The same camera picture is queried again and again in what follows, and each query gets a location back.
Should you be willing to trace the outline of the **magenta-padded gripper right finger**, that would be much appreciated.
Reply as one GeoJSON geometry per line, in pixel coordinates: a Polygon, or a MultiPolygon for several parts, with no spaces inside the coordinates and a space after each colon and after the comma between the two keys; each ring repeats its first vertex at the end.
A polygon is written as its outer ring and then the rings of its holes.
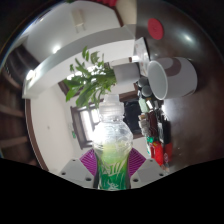
{"type": "Polygon", "coordinates": [[[152,158],[145,158],[136,149],[132,149],[128,158],[128,176],[130,188],[141,188],[165,176],[163,169],[152,158]]]}

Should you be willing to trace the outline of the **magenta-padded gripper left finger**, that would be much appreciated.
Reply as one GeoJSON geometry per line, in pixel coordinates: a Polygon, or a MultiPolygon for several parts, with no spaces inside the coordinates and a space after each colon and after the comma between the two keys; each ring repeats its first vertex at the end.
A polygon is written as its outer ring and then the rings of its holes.
{"type": "Polygon", "coordinates": [[[59,174],[65,180],[84,188],[98,188],[97,158],[90,149],[80,158],[71,159],[59,174]]]}

